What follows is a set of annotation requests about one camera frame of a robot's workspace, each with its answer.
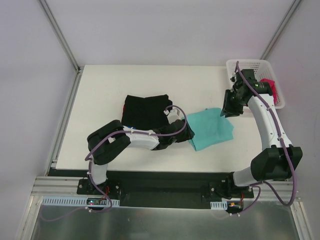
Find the white plastic basket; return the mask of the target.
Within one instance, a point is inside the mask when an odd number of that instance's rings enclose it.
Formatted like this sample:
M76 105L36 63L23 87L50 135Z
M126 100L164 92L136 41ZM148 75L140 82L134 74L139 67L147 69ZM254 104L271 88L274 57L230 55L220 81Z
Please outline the white plastic basket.
M273 71L271 64L267 60L261 59L229 59L226 61L227 76L230 79L235 70L236 62L239 61L240 69L251 69L254 71L255 78L258 81L271 83L273 92L274 106L276 109L285 107L285 99L279 81Z

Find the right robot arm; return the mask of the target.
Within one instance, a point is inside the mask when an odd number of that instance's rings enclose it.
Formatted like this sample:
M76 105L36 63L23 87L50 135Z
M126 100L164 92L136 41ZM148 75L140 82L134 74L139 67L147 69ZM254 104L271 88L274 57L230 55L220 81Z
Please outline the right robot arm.
M236 68L230 79L233 83L224 95L220 115L225 118L237 117L248 107L255 119L262 151L250 166L232 174L232 181L225 184L225 192L237 197L243 187L257 182L282 181L292 177L302 159L299 146L293 146L277 115L273 91L268 82L258 81L253 69Z

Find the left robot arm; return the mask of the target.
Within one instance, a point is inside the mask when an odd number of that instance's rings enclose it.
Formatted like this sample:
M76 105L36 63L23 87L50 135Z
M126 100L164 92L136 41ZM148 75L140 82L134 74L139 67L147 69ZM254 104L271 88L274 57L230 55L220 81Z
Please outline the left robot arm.
M151 130L129 128L113 120L87 137L88 188L99 195L105 191L108 164L127 148L165 150L174 143L191 140L195 133L185 119Z

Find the teal t shirt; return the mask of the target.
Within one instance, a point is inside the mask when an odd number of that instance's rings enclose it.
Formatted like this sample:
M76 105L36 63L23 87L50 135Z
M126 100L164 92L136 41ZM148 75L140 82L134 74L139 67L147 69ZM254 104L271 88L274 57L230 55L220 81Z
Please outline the teal t shirt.
M221 116L221 111L220 108L206 108L187 115L187 122L194 132L189 143L196 152L234 139L234 126Z

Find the black t shirt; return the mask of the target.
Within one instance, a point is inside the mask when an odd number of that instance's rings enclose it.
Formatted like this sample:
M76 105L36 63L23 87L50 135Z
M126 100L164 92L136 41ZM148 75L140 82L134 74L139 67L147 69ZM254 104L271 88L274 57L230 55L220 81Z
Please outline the black t shirt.
M171 110L172 104L166 94L150 97L127 95L121 123L126 127L144 131L167 126L169 123L164 111L166 107Z

